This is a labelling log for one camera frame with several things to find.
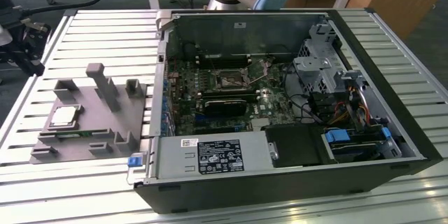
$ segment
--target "blue tab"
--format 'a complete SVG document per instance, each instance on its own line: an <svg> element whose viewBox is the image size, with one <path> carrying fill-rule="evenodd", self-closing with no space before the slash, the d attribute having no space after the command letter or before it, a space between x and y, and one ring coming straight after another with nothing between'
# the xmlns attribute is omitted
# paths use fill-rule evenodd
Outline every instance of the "blue tab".
<svg viewBox="0 0 448 224"><path fill-rule="evenodd" d="M129 157L128 167L138 167L138 166L142 166L142 157Z"/></svg>
<svg viewBox="0 0 448 224"><path fill-rule="evenodd" d="M330 135L329 132L325 133L325 138L328 143L332 143L334 141L333 136Z"/></svg>
<svg viewBox="0 0 448 224"><path fill-rule="evenodd" d="M328 143L349 141L350 136L346 130L330 130L325 133Z"/></svg>
<svg viewBox="0 0 448 224"><path fill-rule="evenodd" d="M386 127L382 127L381 131L382 131L382 134L384 134L385 138L392 137L390 131L389 131L389 129Z"/></svg>

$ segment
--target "barcode sticker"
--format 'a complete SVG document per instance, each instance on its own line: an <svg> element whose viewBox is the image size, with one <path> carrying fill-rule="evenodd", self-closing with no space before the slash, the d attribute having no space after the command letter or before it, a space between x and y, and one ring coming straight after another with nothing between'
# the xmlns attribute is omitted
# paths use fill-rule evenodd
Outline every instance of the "barcode sticker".
<svg viewBox="0 0 448 224"><path fill-rule="evenodd" d="M180 140L181 147L196 147L197 146L197 138L181 139Z"/></svg>

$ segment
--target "warning label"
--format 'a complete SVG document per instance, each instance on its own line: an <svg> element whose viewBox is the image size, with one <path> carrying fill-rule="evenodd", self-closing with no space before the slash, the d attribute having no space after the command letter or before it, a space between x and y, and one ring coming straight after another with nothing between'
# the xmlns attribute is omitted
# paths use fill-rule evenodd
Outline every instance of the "warning label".
<svg viewBox="0 0 448 224"><path fill-rule="evenodd" d="M201 174L244 171L240 140L198 142L197 154Z"/></svg>

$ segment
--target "blue drive bracket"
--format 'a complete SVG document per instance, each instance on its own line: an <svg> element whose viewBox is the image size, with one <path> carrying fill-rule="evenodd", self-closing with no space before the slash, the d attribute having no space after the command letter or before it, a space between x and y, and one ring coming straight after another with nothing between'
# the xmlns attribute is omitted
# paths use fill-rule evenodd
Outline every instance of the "blue drive bracket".
<svg viewBox="0 0 448 224"><path fill-rule="evenodd" d="M325 139L328 143L346 142L350 139L346 130L330 130L325 133Z"/></svg>

